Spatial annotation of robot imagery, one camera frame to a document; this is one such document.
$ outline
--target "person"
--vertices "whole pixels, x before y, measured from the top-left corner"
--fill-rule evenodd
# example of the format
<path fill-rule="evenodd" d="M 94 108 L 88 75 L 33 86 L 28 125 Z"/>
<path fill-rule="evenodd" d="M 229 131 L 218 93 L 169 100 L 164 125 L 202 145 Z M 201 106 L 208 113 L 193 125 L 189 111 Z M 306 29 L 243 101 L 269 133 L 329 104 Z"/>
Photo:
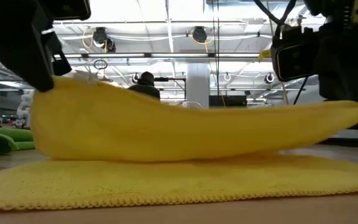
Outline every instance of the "person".
<path fill-rule="evenodd" d="M 150 72 L 144 72 L 138 79 L 137 84 L 132 85 L 128 90 L 143 93 L 160 100 L 160 90 L 154 87 L 154 75 Z"/>

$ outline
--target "dark jacket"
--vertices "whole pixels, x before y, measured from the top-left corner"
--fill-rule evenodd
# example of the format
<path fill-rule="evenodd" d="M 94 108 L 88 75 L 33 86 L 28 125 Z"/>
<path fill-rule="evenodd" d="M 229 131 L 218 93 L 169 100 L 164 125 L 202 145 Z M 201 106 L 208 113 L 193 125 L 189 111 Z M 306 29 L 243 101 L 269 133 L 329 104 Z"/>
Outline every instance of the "dark jacket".
<path fill-rule="evenodd" d="M 160 90 L 156 89 L 152 83 L 146 80 L 139 80 L 136 85 L 129 87 L 128 90 L 143 93 L 160 100 Z"/>

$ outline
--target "black cable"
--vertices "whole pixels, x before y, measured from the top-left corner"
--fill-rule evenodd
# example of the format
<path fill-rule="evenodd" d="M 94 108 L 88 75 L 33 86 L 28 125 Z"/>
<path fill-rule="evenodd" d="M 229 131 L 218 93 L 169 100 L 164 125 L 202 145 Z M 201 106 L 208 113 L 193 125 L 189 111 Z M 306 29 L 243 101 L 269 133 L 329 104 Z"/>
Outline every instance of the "black cable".
<path fill-rule="evenodd" d="M 221 40 L 220 40 L 220 37 L 221 37 L 221 27 L 219 25 L 219 0 L 216 0 L 216 4 L 217 4 L 217 7 L 218 7 L 218 54 L 215 55 L 217 60 L 218 60 L 218 64 L 216 65 L 217 66 L 217 69 L 216 69 L 216 77 L 217 77 L 217 81 L 218 81 L 218 96 L 220 95 L 220 92 L 219 92 L 219 74 L 221 72 L 221 63 L 220 63 L 220 57 L 219 57 L 219 53 L 220 53 L 220 50 L 221 50 Z"/>
<path fill-rule="evenodd" d="M 309 78 L 309 77 L 306 77 L 306 78 L 305 78 L 305 80 L 303 80 L 303 83 L 302 83 L 301 89 L 299 90 L 298 94 L 296 95 L 295 101 L 293 102 L 293 104 L 294 104 L 294 105 L 295 105 L 295 104 L 296 104 L 296 102 L 298 101 L 299 96 L 301 95 L 301 92 L 302 92 L 302 90 L 303 90 L 303 87 L 305 87 L 306 82 L 308 81 L 308 78 Z"/>
<path fill-rule="evenodd" d="M 219 96 L 219 73 L 218 73 L 218 58 L 216 56 L 216 36 L 215 36 L 215 11 L 214 11 L 214 0 L 212 0 L 212 23 L 213 23 L 213 33 L 214 33 L 214 53 L 215 53 L 215 65 L 216 65 L 216 85 L 218 86 L 218 96 Z"/>
<path fill-rule="evenodd" d="M 288 15 L 292 11 L 292 9 L 295 7 L 296 0 L 290 0 L 287 7 L 285 8 L 284 14 L 281 17 L 281 19 L 277 19 L 264 5 L 260 0 L 254 0 L 255 4 L 259 7 L 262 12 L 264 12 L 269 19 L 271 19 L 273 22 L 277 24 L 277 28 L 275 31 L 275 36 L 280 36 L 280 26 L 285 24 L 285 20 L 287 19 Z"/>
<path fill-rule="evenodd" d="M 275 36 L 276 37 L 280 36 L 280 31 L 281 31 L 280 26 L 285 24 L 285 21 L 286 21 L 288 15 L 291 13 L 292 9 L 295 7 L 295 4 L 296 4 L 296 0 L 290 0 L 290 2 L 288 3 L 287 7 L 285 8 L 284 14 L 280 19 L 280 24 L 281 25 L 277 25 L 277 28 L 276 28 L 276 31 L 275 31 Z"/>
<path fill-rule="evenodd" d="M 277 19 L 277 17 L 275 17 L 271 12 L 269 12 L 269 10 L 267 10 L 267 8 L 263 5 L 263 3 L 260 0 L 254 0 L 254 2 L 259 7 L 259 9 L 262 10 L 262 12 L 264 12 L 264 14 L 266 14 L 269 17 L 269 19 L 271 19 L 276 24 L 283 25 L 283 22 L 281 22 L 280 19 Z"/>

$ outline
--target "yellow towel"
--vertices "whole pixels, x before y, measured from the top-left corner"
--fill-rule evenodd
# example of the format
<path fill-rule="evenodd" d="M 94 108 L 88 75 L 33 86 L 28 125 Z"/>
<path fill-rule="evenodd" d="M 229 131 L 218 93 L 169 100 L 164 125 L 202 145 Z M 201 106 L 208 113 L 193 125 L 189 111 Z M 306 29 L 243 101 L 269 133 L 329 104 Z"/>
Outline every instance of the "yellow towel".
<path fill-rule="evenodd" d="M 0 210 L 358 192 L 358 164 L 274 153 L 356 124 L 355 102 L 196 111 L 56 78 L 31 113 L 37 149 L 54 160 L 0 171 Z"/>
<path fill-rule="evenodd" d="M 31 107 L 36 148 L 54 159 L 178 161 L 308 146 L 358 122 L 358 103 L 186 110 L 108 84 L 56 78 Z"/>

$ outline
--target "green fabric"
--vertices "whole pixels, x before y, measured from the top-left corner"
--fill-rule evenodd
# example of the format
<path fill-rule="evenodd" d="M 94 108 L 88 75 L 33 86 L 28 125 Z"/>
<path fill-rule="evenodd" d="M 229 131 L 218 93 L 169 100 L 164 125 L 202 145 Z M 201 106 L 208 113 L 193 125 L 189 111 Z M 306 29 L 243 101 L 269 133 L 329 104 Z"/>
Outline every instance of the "green fabric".
<path fill-rule="evenodd" d="M 31 131 L 0 128 L 0 155 L 25 149 L 35 149 Z"/>

